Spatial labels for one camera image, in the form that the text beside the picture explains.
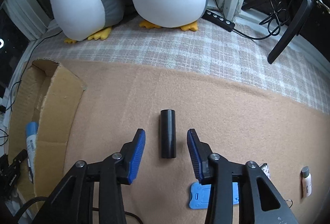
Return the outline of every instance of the black tube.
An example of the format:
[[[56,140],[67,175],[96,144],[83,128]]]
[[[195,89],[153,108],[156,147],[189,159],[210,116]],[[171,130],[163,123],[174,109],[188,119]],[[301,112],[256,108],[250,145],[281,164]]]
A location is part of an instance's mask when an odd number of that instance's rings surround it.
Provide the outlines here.
[[[160,112],[161,157],[176,157],[175,111],[163,109]]]

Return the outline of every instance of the open cardboard box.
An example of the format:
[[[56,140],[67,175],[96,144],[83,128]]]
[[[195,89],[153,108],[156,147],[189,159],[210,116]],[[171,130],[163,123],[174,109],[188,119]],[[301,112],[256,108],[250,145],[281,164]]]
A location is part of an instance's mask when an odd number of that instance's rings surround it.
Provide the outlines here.
[[[34,184],[27,161],[21,164],[17,183],[24,200],[49,196],[63,177],[66,146],[75,112],[84,91],[83,82],[59,62],[38,59],[22,76],[9,127],[9,161],[26,149],[25,126],[39,123]]]

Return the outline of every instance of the black cord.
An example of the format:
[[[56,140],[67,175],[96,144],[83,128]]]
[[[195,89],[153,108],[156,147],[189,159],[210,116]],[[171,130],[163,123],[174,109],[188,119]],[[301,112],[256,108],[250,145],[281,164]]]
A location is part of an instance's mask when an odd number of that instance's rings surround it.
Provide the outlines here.
[[[44,196],[37,196],[34,197],[30,200],[28,200],[15,214],[14,216],[14,220],[15,222],[18,223],[19,219],[22,217],[22,215],[24,214],[24,212],[34,203],[36,202],[40,202],[40,201],[46,201],[48,197],[44,197]]]
[[[26,70],[26,68],[27,68],[27,65],[28,65],[29,62],[30,62],[30,59],[31,59],[31,56],[32,56],[32,54],[33,54],[34,49],[36,49],[36,48],[38,47],[38,45],[40,45],[44,40],[46,40],[46,39],[48,39],[48,38],[51,38],[51,37],[54,37],[54,36],[56,36],[56,35],[59,35],[61,32],[62,32],[62,31],[60,31],[59,33],[54,34],[54,35],[52,35],[52,36],[45,37],[44,39],[42,39],[42,40],[41,40],[41,41],[40,41],[40,42],[39,42],[39,43],[38,43],[38,44],[32,49],[31,54],[30,54],[30,56],[29,56],[29,59],[28,59],[27,62],[26,62],[26,65],[25,65],[25,67],[24,67],[24,70],[23,70],[23,72],[22,72],[22,74],[21,74],[19,80],[18,80],[16,83],[13,84],[13,86],[12,86],[12,88],[11,88],[11,90],[10,90],[10,106],[6,109],[6,111],[8,111],[9,109],[10,109],[11,111],[13,111],[13,104],[14,104],[15,101],[16,101],[16,98],[15,98],[14,101],[12,102],[13,88],[14,88],[14,86],[15,86],[16,84],[19,84],[19,85],[17,86],[17,90],[16,90],[16,93],[17,93],[18,90],[19,90],[20,83],[22,82],[22,76],[23,76],[23,74],[24,74],[24,72],[25,72],[25,70]]]
[[[292,2],[293,0],[290,0],[289,4],[288,4],[288,8],[287,9],[284,9],[281,4],[282,2],[279,2],[276,7],[274,6],[273,4],[273,1],[272,0],[269,0],[271,6],[272,6],[272,9],[273,9],[273,13],[271,13],[268,17],[266,17],[264,20],[262,20],[259,25],[264,25],[266,23],[268,23],[267,25],[267,30],[269,32],[269,34],[267,36],[264,36],[264,37],[259,37],[259,38],[256,38],[256,37],[251,37],[243,32],[240,32],[239,30],[237,29],[233,29],[233,31],[237,32],[238,34],[246,37],[246,38],[249,38],[249,39],[252,39],[252,40],[264,40],[264,39],[267,39],[268,37],[271,37],[271,36],[277,36],[279,35],[280,31],[281,31],[281,26],[283,26],[286,22],[288,22],[290,20],[290,14],[289,14],[289,8],[291,7],[292,5]],[[279,14],[281,12],[285,12],[285,21],[280,23],[279,21]],[[270,31],[270,24],[272,23],[273,20],[276,20],[276,23],[277,23],[277,27],[273,30],[273,31]]]
[[[93,207],[92,210],[99,212],[99,209],[97,207]],[[125,211],[125,215],[132,216],[133,218],[135,218],[139,222],[139,224],[143,224],[143,221],[136,214]]]
[[[4,132],[6,134],[5,136],[0,137],[0,138],[6,138],[6,141],[0,145],[0,146],[3,146],[8,141],[9,135],[5,130],[2,130],[1,128],[0,128],[0,131]]]

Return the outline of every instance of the plaid fabric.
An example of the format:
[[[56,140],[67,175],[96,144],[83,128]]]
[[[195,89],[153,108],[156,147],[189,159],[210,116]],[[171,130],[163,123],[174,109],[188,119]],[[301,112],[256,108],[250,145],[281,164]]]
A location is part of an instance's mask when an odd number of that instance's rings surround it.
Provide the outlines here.
[[[252,41],[234,32],[199,20],[199,31],[145,29],[141,17],[115,27],[107,40],[64,44],[61,33],[43,41],[32,59],[84,59],[125,62],[218,76],[262,89],[272,90],[295,101],[330,114],[329,78],[287,47],[268,64],[267,55],[276,41]],[[247,26],[237,26],[250,36],[260,37]]]

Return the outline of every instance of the metal ring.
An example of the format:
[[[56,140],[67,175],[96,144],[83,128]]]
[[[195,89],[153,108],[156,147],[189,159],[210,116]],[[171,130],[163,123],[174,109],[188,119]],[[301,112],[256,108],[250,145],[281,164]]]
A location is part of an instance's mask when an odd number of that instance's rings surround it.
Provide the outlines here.
[[[289,208],[291,208],[291,206],[293,206],[293,201],[291,199],[286,200],[286,202],[291,202],[291,205],[289,206]]]

